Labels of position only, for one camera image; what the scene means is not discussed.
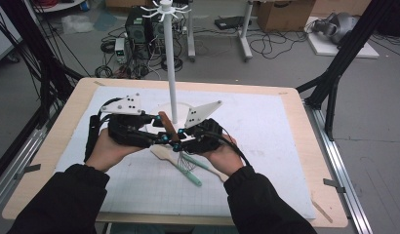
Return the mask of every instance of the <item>person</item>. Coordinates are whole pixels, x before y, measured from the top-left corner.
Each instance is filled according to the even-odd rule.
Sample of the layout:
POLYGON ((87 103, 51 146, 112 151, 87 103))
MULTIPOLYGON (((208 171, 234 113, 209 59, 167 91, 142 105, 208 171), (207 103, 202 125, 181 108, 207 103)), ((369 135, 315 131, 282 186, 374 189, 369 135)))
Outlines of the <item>person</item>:
MULTIPOLYGON (((20 212, 8 233, 96 233, 95 221, 109 181, 106 172, 140 150, 117 144, 103 129, 87 162, 55 173, 20 212)), ((255 173, 252 167, 245 167, 229 145, 223 144, 202 156, 229 176, 224 188, 239 233, 316 233, 278 196, 269 179, 255 173)))

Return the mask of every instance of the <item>white mat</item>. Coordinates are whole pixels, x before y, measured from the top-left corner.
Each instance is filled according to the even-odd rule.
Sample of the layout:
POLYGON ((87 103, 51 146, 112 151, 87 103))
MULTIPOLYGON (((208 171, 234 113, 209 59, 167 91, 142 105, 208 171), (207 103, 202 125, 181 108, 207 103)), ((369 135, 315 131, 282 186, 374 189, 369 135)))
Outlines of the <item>white mat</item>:
MULTIPOLYGON (((111 98, 140 93, 146 112, 169 100, 169 91, 99 87, 66 147, 56 172, 82 163, 89 117, 111 98)), ((234 136, 252 166, 266 175, 280 196, 302 216, 315 218, 300 159, 280 97, 211 92, 178 91, 180 101, 197 106, 216 100, 223 105, 214 118, 234 136)), ((210 163, 200 156, 200 161, 210 163)), ((201 168, 194 169, 203 185, 195 186, 170 163, 160 161, 148 149, 125 158, 112 168, 102 212, 164 215, 230 216, 222 182, 201 168)))
MULTIPOLYGON (((308 22, 313 22, 318 18, 310 17, 308 22)), ((335 56, 338 53, 337 45, 332 43, 331 39, 324 36, 321 32, 309 33, 309 43, 315 55, 317 56, 335 56)), ((380 55, 370 46, 365 43, 364 47, 359 51, 357 58, 377 59, 380 55)))

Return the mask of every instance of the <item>white pole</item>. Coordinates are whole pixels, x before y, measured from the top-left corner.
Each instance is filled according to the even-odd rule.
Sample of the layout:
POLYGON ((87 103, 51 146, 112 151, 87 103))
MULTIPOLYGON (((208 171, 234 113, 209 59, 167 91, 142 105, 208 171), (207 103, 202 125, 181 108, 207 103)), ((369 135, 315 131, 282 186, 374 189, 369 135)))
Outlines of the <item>white pole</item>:
POLYGON ((165 14, 164 17, 164 39, 166 41, 166 57, 167 57, 167 75, 169 78, 170 103, 172 106, 172 122, 178 122, 177 102, 176 102, 176 79, 175 64, 173 51, 173 32, 172 32, 172 15, 165 14))

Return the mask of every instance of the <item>wooden handle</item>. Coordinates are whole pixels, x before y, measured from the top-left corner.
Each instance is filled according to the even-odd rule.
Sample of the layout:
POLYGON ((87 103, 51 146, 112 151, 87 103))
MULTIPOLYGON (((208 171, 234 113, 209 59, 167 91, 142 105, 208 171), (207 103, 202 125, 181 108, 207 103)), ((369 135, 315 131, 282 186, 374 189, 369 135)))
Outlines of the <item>wooden handle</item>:
POLYGON ((173 124, 167 116, 166 112, 160 111, 158 112, 158 115, 161 118, 161 123, 166 129, 166 132, 172 135, 172 141, 180 141, 179 136, 177 135, 176 130, 174 129, 173 124))

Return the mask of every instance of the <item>black post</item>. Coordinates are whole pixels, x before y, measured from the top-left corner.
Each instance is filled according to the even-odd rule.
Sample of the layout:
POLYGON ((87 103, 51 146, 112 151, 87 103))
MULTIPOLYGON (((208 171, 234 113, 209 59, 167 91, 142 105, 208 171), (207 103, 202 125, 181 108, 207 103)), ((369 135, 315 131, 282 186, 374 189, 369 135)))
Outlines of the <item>black post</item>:
POLYGON ((321 76, 297 87, 299 93, 315 87, 310 97, 305 99, 305 103, 313 109, 320 109, 322 102, 329 96, 325 122, 325 131, 329 140, 334 140, 332 132, 340 78, 396 1, 399 0, 372 0, 353 30, 345 38, 328 69, 321 76))

